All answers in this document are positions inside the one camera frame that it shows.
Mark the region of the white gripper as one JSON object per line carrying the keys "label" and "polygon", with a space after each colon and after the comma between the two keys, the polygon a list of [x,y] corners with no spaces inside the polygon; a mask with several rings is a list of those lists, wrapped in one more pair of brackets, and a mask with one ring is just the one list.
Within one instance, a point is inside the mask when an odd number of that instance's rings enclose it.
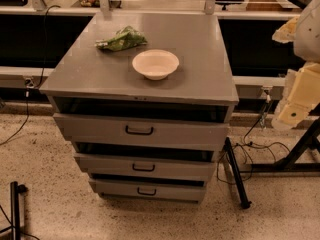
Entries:
{"label": "white gripper", "polygon": [[289,69],[282,99],[271,121],[277,130],[289,130],[307,118],[320,103],[320,64],[306,62],[298,71]]}

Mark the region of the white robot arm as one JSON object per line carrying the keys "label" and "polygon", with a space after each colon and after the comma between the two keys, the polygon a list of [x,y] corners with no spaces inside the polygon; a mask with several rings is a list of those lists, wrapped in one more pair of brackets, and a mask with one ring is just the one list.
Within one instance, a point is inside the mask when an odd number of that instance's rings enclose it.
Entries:
{"label": "white robot arm", "polygon": [[273,128],[289,130],[320,103],[320,0],[312,0],[299,17],[276,30],[272,39],[292,42],[294,54],[305,61],[297,72],[287,71],[282,99],[271,121]]}

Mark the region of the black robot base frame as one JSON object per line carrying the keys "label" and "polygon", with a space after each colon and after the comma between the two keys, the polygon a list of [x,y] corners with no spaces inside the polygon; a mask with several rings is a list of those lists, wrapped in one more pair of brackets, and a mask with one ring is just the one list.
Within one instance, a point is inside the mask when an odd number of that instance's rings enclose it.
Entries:
{"label": "black robot base frame", "polygon": [[320,163],[298,163],[298,159],[307,150],[317,150],[320,153],[320,117],[318,117],[293,147],[290,153],[272,164],[253,164],[250,171],[257,173],[286,172],[320,172]]}

